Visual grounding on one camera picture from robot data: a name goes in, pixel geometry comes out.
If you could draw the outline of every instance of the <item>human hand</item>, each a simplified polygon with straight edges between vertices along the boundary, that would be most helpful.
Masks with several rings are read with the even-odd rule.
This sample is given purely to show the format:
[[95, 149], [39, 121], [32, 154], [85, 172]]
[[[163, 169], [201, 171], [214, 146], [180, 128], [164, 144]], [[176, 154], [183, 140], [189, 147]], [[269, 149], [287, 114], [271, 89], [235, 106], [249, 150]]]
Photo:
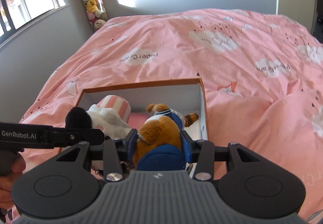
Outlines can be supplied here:
[[12, 172], [9, 175], [0, 177], [0, 208], [10, 209], [14, 203], [12, 201], [10, 191], [12, 184], [17, 178], [22, 175], [22, 172], [26, 169], [26, 162], [24, 158], [19, 154], [11, 165]]

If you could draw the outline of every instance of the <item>gray gripper base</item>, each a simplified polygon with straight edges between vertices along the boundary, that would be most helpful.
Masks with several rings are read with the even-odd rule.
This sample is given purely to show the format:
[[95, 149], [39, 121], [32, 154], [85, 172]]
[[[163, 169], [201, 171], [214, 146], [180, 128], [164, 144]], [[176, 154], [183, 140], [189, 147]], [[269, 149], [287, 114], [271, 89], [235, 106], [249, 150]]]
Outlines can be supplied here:
[[58, 220], [20, 217], [15, 224], [304, 224], [296, 214], [258, 220], [227, 206], [210, 182], [186, 171], [134, 171], [128, 179], [104, 186], [96, 201]]

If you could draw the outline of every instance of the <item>pink duvet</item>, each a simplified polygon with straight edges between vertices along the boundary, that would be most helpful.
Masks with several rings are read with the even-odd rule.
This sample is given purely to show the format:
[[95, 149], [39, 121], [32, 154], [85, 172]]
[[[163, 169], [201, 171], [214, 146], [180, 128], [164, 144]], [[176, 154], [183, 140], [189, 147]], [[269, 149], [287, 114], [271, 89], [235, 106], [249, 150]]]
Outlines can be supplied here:
[[[283, 16], [208, 9], [118, 17], [57, 68], [21, 122], [63, 127], [85, 88], [200, 76], [209, 139], [240, 142], [296, 174], [307, 219], [323, 209], [322, 60], [323, 45]], [[27, 170], [57, 152], [26, 150]], [[216, 177], [224, 173], [216, 164]]]

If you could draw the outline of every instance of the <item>metal bolt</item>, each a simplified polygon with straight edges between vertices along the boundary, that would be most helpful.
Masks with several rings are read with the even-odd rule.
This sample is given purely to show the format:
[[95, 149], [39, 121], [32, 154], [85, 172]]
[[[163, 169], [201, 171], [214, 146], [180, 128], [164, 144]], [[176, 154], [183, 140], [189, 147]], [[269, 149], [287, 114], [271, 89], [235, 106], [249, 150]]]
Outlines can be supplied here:
[[200, 181], [207, 181], [211, 178], [211, 175], [207, 172], [200, 172], [195, 175], [195, 178]]
[[154, 174], [154, 178], [156, 178], [156, 179], [160, 179], [160, 178], [162, 178], [164, 175], [162, 174], [162, 173], [156, 173], [156, 174]]
[[122, 175], [119, 173], [109, 173], [107, 174], [107, 180], [112, 182], [120, 181], [122, 180]]

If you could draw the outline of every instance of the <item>yellow plush toy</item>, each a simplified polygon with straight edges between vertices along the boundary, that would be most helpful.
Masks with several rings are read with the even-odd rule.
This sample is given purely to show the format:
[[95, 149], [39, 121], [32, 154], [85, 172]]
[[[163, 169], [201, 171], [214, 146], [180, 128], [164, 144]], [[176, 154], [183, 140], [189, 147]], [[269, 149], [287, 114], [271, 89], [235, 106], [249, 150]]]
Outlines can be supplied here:
[[169, 144], [181, 150], [180, 131], [199, 118], [196, 113], [183, 117], [164, 104], [151, 104], [147, 107], [147, 111], [155, 113], [138, 130], [137, 147], [133, 155], [136, 167], [147, 153], [162, 145]]
[[89, 0], [86, 4], [86, 10], [89, 13], [94, 13], [98, 10], [98, 7], [96, 5], [96, 0]]

